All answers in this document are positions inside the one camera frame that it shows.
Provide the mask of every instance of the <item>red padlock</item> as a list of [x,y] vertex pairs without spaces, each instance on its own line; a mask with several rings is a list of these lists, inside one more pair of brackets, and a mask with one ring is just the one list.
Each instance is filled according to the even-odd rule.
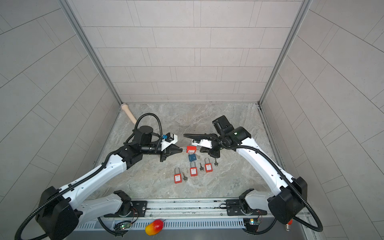
[[181,183],[182,180],[181,180],[181,173],[180,173],[180,168],[175,168],[175,175],[174,175],[174,180],[175,180],[175,183]]
[[204,163],[205,163],[205,172],[212,172],[213,169],[212,169],[212,163],[210,162],[209,158],[205,158],[204,159]]
[[197,167],[196,167],[195,162],[191,162],[190,165],[191,165],[191,168],[189,169],[189,172],[191,173],[191,177],[197,176]]
[[196,146],[187,146],[187,153],[195,153],[197,150]]

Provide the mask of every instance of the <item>gray wall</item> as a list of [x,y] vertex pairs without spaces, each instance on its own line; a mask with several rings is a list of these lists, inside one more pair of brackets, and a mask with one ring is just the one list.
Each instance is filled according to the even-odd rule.
[[91,169],[119,105],[56,0],[0,1],[0,15],[0,239],[13,239],[42,191]]
[[383,16],[384,1],[314,0],[262,106],[327,239],[384,236]]
[[301,4],[68,2],[126,103],[258,101]]

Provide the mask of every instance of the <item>marble floor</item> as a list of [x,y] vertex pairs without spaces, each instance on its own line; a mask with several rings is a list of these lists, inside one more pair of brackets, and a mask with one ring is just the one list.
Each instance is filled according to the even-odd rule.
[[[162,125],[163,134],[172,132],[179,137],[176,143],[179,147],[187,147],[191,140],[183,137],[183,133],[216,133],[212,121],[225,115],[236,128],[243,126],[258,145],[273,160],[270,142],[266,135],[256,104],[130,104],[133,115],[138,118],[144,113],[156,114]],[[146,116],[140,125],[149,125],[154,132],[159,133],[159,127],[154,117]],[[124,112],[120,112],[112,133],[103,149],[99,163],[106,155],[122,146],[132,133],[134,124]],[[197,153],[199,163],[204,165],[206,153]],[[143,198],[202,198],[202,197],[238,197],[249,188],[258,191],[269,191],[269,187],[258,172],[238,153],[231,150],[221,150],[221,158],[217,159],[218,166],[213,166],[213,172],[201,172],[198,176],[189,175],[190,162],[188,154],[183,152],[168,157],[164,162],[159,156],[144,155],[143,159],[133,167],[111,179],[89,199],[96,199],[113,193],[116,190],[125,191],[133,199]],[[188,177],[188,181],[175,184],[174,169],[179,167]]]

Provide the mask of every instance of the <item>beige wooden handle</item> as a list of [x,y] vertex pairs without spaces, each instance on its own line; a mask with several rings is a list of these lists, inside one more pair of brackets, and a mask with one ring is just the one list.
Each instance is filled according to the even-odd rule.
[[129,119],[133,122],[133,124],[136,124],[136,118],[133,116],[133,114],[131,113],[131,111],[129,110],[128,108],[128,105],[123,103],[121,105],[121,109],[127,114],[127,116],[129,117]]

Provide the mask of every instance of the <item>white label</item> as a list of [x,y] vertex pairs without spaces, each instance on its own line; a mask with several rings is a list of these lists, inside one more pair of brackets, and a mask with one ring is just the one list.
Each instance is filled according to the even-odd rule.
[[181,176],[180,175],[175,175],[175,182],[180,182]]

